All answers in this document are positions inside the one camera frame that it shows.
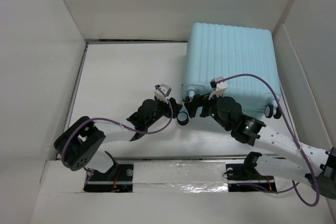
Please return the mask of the light blue hard-shell suitcase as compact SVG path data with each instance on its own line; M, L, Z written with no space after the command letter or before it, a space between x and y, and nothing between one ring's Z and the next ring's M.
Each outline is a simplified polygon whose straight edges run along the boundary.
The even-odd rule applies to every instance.
M267 29L195 23L187 43L182 99L212 92L210 81L229 78L224 92L256 119L279 119L280 81Z

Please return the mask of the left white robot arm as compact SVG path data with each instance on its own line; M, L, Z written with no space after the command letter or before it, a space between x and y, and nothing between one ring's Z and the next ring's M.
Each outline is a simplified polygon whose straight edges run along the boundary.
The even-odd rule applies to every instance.
M83 116L54 141L54 149L66 168L71 171L86 169L98 162L96 152L104 142L132 142L160 133L177 117L182 107L174 98L166 102L146 99L127 118L132 126L111 119Z

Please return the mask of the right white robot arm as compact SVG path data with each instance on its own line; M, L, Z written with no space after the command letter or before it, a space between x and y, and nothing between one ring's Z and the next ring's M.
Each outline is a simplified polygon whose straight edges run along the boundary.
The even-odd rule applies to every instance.
M304 143L296 144L264 122L245 115L242 106L231 97L210 99L207 95L196 95L186 101L185 107L192 118L201 108L202 118L210 116L235 140L279 155L279 158L269 158L261 153L249 153L242 166L246 177L255 178L259 174L282 177L335 199L334 147L324 150Z

